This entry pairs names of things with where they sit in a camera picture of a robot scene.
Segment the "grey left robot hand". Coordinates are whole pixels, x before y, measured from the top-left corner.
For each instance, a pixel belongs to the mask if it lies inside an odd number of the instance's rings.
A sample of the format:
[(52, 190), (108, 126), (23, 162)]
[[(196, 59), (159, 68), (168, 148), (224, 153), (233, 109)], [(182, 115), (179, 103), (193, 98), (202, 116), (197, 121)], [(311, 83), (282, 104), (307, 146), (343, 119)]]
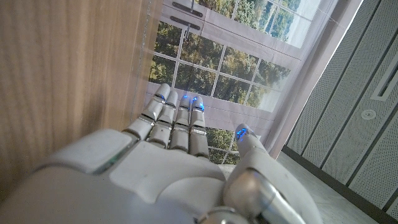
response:
[(1, 204), (2, 223), (321, 223), (307, 189), (252, 129), (229, 176), (210, 161), (205, 107), (167, 84), (125, 130), (52, 154)]

